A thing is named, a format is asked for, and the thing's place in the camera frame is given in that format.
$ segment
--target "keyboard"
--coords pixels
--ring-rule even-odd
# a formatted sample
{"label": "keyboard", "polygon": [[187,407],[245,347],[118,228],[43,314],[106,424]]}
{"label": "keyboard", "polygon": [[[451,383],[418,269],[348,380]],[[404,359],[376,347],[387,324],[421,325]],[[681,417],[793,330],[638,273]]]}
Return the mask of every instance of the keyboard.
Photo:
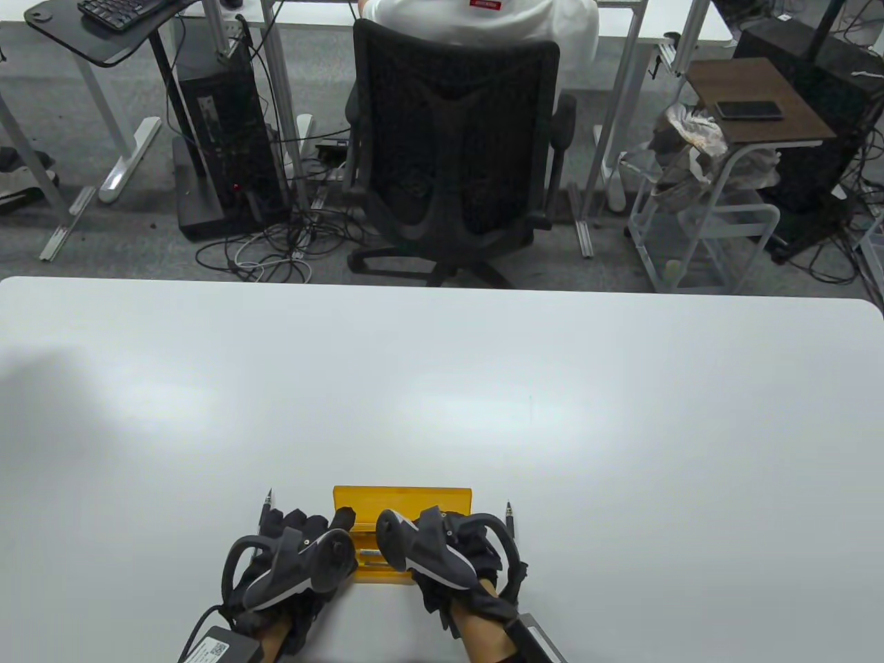
{"label": "keyboard", "polygon": [[80,0],[77,8],[114,32],[125,32],[168,3],[169,0]]}

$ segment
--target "white cable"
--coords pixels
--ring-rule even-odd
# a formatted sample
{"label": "white cable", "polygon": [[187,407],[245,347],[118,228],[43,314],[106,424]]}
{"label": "white cable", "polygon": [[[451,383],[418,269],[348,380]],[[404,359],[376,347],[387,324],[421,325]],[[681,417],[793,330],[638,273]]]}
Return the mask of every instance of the white cable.
{"label": "white cable", "polygon": [[292,255],[285,257],[285,258],[281,258],[279,260],[270,261],[269,263],[265,263],[265,262],[255,263],[252,261],[240,262],[240,254],[246,249],[246,247],[249,244],[252,244],[260,239],[267,239],[267,238],[273,237],[275,235],[284,234],[286,232],[286,230],[287,229],[285,226],[283,226],[282,224],[277,224],[277,225],[271,226],[271,228],[268,228],[266,232],[256,232],[254,235],[252,235],[250,238],[248,238],[248,240],[243,242],[242,246],[237,249],[236,253],[233,255],[233,264],[235,264],[241,270],[252,270],[252,271],[253,270],[261,270],[261,272],[258,274],[258,278],[255,279],[255,283],[259,283],[261,281],[261,279],[263,278],[264,273],[266,272],[266,269],[268,267],[275,267],[276,265],[279,265],[279,264],[291,264],[291,265],[301,264],[304,267],[306,267],[308,270],[307,277],[305,277],[305,279],[304,279],[304,283],[305,284],[309,283],[310,280],[313,278],[313,268],[310,267],[310,265],[308,263],[304,262],[300,258],[295,258]]}

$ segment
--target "smartphone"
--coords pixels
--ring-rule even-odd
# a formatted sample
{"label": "smartphone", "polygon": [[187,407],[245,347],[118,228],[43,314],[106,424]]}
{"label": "smartphone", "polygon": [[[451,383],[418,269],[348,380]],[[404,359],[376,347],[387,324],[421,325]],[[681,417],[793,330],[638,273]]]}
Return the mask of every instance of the smartphone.
{"label": "smartphone", "polygon": [[715,104],[721,119],[774,121],[782,119],[782,109],[776,102],[718,102]]}

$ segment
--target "chair wheel base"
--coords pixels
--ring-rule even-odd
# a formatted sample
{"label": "chair wheel base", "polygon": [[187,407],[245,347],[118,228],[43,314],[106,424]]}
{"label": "chair wheel base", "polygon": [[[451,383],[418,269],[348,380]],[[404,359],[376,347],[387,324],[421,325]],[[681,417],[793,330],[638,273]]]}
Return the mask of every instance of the chair wheel base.
{"label": "chair wheel base", "polygon": [[386,276],[394,278],[412,278],[426,282],[427,287],[440,287],[446,280],[457,276],[460,269],[471,272],[474,276],[485,282],[488,286],[511,290],[514,288],[506,277],[495,270],[488,263],[475,263],[455,267],[449,264],[435,263],[432,271],[399,271],[399,270],[375,270],[369,267],[367,260],[373,258],[413,258],[417,257],[409,252],[396,247],[368,248],[354,251],[347,256],[347,267],[354,274],[370,274],[372,276]]}

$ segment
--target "chair backrest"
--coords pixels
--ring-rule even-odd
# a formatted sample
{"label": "chair backrest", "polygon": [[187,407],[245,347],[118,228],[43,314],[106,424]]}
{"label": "chair backrest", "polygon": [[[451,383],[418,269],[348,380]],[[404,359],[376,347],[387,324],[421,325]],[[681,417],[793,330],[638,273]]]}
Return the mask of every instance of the chair backrest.
{"label": "chair backrest", "polygon": [[358,182],[375,227],[442,263],[516,250],[542,222],[559,47],[427,42],[354,25]]}

